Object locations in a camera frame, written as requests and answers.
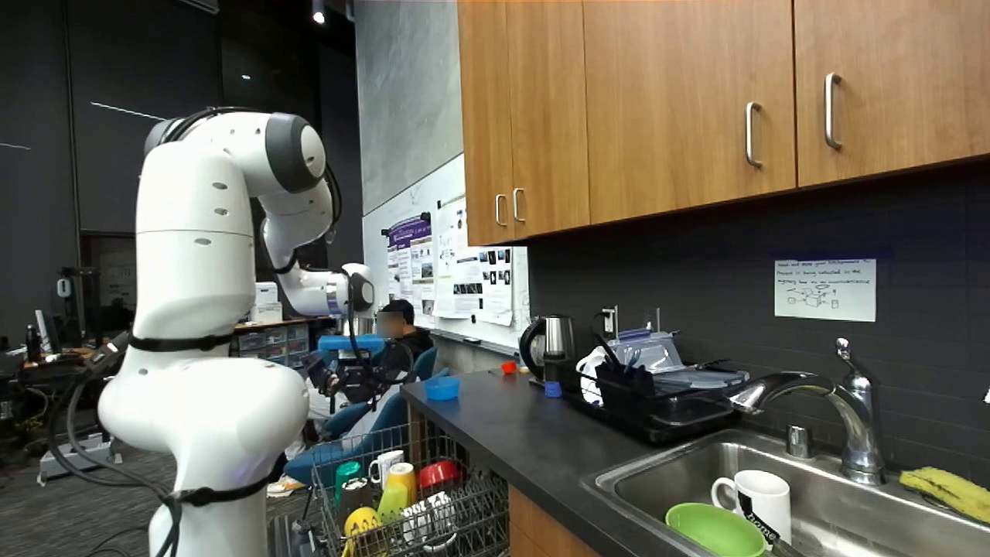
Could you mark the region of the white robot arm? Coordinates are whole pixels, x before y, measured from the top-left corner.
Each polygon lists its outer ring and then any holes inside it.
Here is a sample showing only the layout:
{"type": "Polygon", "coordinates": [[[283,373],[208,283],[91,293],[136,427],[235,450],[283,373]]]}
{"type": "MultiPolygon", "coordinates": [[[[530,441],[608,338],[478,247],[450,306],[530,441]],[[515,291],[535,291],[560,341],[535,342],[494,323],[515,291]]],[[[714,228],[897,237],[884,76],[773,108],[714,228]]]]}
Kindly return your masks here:
{"type": "Polygon", "coordinates": [[[305,318],[374,304],[366,266],[298,260],[332,228],[332,170],[305,118],[217,108],[153,125],[136,189],[136,311],[99,396],[111,435],[173,461],[150,557],[268,557],[265,484],[303,431],[311,385],[232,341],[260,263],[305,318]]]}

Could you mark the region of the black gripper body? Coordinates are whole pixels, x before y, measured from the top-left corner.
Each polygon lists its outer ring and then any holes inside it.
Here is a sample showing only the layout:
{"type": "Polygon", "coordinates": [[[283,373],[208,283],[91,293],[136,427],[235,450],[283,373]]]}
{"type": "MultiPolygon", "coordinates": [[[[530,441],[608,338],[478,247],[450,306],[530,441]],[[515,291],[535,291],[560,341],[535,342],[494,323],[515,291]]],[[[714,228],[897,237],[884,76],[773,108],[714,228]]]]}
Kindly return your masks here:
{"type": "Polygon", "coordinates": [[[374,362],[363,358],[363,362],[347,362],[333,384],[332,392],[342,402],[366,402],[374,399],[382,392],[382,371],[374,362]]]}

